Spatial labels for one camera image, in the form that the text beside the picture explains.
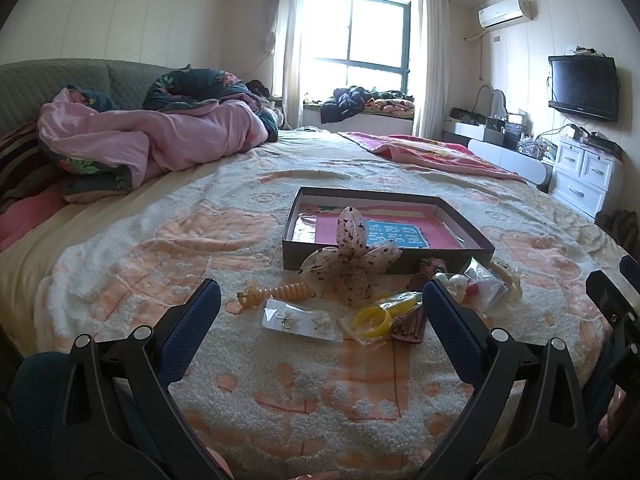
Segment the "gray upholstered headboard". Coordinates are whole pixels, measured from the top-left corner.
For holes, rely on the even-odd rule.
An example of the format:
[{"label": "gray upholstered headboard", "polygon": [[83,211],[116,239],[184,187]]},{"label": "gray upholstered headboard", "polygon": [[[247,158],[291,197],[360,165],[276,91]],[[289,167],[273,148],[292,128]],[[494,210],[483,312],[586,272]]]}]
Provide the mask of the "gray upholstered headboard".
[{"label": "gray upholstered headboard", "polygon": [[103,59],[42,59],[0,65],[0,137],[38,118],[40,107],[66,85],[111,97],[124,110],[142,108],[164,66]]}]

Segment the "wall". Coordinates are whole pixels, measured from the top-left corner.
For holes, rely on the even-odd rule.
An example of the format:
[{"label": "wall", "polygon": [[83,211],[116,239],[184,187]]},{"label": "wall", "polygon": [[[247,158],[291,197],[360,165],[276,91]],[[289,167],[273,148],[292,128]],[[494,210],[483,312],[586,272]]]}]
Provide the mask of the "wall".
[{"label": "wall", "polygon": [[471,13],[459,0],[449,2],[449,96],[446,114],[453,107],[466,108],[469,92],[469,75],[473,70],[474,46],[464,43],[472,27]]},{"label": "wall", "polygon": [[265,52],[260,40],[266,31],[269,0],[228,0],[225,6],[220,68],[245,81],[258,79],[271,89],[273,56]]},{"label": "wall", "polygon": [[[491,0],[492,4],[501,0]],[[569,120],[548,107],[546,78],[548,56],[562,56],[567,46],[578,44],[615,58],[622,88],[617,123],[588,123],[589,131],[601,131],[625,150],[625,184],[619,206],[640,212],[640,196],[634,183],[640,180],[640,32],[620,0],[532,0],[537,16],[532,22],[487,34],[483,41],[484,83],[503,90],[510,112],[525,110],[533,132],[540,134]],[[478,10],[472,11],[476,30]],[[472,107],[482,82],[479,76],[479,42],[474,45],[468,106]],[[489,92],[483,91],[478,111]]]},{"label": "wall", "polygon": [[217,66],[223,0],[20,0],[0,31],[0,63],[123,59]]}]

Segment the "curtain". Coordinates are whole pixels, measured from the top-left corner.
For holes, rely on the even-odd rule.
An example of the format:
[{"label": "curtain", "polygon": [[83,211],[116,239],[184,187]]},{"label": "curtain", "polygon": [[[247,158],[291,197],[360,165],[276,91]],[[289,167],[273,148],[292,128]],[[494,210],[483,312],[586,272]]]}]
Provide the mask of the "curtain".
[{"label": "curtain", "polygon": [[272,54],[276,46],[276,25],[278,22],[278,8],[280,0],[269,0],[265,10],[266,27],[264,36],[260,39],[265,53]]},{"label": "curtain", "polygon": [[449,0],[419,0],[418,13],[414,136],[433,139],[442,129],[449,92]]},{"label": "curtain", "polygon": [[282,95],[286,125],[302,126],[302,31],[305,0],[280,0],[276,23],[273,94]]}]

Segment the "white bedspread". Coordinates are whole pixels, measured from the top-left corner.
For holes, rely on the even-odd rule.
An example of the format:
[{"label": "white bedspread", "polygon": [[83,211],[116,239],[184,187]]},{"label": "white bedspread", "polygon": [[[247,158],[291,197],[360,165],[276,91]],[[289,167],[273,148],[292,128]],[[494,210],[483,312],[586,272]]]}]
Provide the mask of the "white bedspread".
[{"label": "white bedspread", "polygon": [[[294,142],[293,135],[314,142],[315,156],[322,157],[322,136],[293,132]],[[457,208],[494,243],[495,257],[522,274],[522,300],[492,307],[487,324],[527,342],[561,337],[579,379],[587,379],[606,323],[586,297],[584,281],[604,268],[623,283],[614,270],[623,251],[609,237],[519,182],[364,160],[370,155],[342,142],[352,160],[302,158],[277,144],[235,155],[66,250],[36,306],[39,348],[68,349],[80,333],[97,340],[127,336],[213,278],[223,310],[170,391],[236,478],[333,469],[347,478],[408,478],[471,394],[433,330],[427,327],[419,346],[389,343],[371,351],[356,342],[264,330],[257,311],[242,310],[235,300],[250,276],[261,286],[297,279],[282,268],[281,237],[298,188],[342,187],[435,195]],[[302,304],[344,311],[320,298]],[[511,411],[519,394],[514,388]]]}]

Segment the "yellow bracelet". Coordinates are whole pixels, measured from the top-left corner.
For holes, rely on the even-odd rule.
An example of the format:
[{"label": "yellow bracelet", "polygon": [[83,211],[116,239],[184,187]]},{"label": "yellow bracelet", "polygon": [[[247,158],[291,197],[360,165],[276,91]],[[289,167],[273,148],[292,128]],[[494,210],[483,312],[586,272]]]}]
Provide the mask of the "yellow bracelet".
[{"label": "yellow bracelet", "polygon": [[351,321],[351,328],[356,328],[358,325],[362,325],[374,316],[378,316],[380,314],[380,311],[382,311],[385,317],[382,323],[380,323],[380,325],[375,327],[373,330],[363,332],[360,335],[363,337],[387,336],[389,332],[391,332],[391,324],[393,323],[393,318],[391,317],[391,314],[388,310],[385,310],[379,305],[370,306],[369,308],[365,308],[363,311],[358,313],[358,315]]},{"label": "yellow bracelet", "polygon": [[401,301],[398,304],[395,304],[392,307],[386,309],[386,311],[391,314],[391,317],[400,317],[403,314],[409,312],[415,305],[418,303],[415,301],[415,298],[409,298],[408,300]]}]

